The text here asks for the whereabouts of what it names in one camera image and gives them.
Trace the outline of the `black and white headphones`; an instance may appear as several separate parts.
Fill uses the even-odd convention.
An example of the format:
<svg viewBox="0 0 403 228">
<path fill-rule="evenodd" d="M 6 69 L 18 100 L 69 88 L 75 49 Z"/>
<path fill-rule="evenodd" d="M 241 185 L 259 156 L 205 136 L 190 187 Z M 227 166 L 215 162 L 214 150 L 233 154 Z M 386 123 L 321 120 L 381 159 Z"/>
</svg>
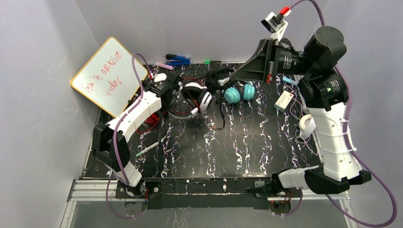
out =
<svg viewBox="0 0 403 228">
<path fill-rule="evenodd" d="M 205 76 L 186 83 L 182 87 L 182 97 L 189 102 L 192 109 L 183 113 L 169 110 L 168 114 L 175 119 L 186 120 L 206 112 L 211 105 L 215 92 L 224 91 L 234 85 L 230 81 L 232 72 L 234 72 L 233 69 L 210 71 Z"/>
</svg>

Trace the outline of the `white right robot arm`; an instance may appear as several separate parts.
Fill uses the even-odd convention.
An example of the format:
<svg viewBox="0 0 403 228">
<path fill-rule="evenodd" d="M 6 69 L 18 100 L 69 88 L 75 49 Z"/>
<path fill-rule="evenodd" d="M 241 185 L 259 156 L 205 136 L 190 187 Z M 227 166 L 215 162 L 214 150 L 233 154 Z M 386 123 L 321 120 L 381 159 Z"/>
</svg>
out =
<svg viewBox="0 0 403 228">
<path fill-rule="evenodd" d="M 301 51 L 296 51 L 286 38 L 261 39 L 252 57 L 231 74 L 233 80 L 265 83 L 278 74 L 301 76 L 298 88 L 316 124 L 323 154 L 321 165 L 285 169 L 255 191 L 278 193 L 299 188 L 316 194 L 338 194 L 372 179 L 353 155 L 348 126 L 352 98 L 346 81 L 336 71 L 346 51 L 343 34 L 334 27 L 322 26 Z"/>
</svg>

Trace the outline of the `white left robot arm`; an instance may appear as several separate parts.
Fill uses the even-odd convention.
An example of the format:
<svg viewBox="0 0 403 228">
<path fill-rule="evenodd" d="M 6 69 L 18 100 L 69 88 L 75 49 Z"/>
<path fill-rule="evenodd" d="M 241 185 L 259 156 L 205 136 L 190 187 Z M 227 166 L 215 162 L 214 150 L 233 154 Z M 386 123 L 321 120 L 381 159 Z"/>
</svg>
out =
<svg viewBox="0 0 403 228">
<path fill-rule="evenodd" d="M 152 114 L 167 111 L 184 86 L 177 75 L 158 74 L 142 81 L 140 95 L 120 115 L 93 129 L 91 156 L 104 164 L 135 198 L 145 194 L 140 171 L 131 163 L 128 142 Z"/>
</svg>

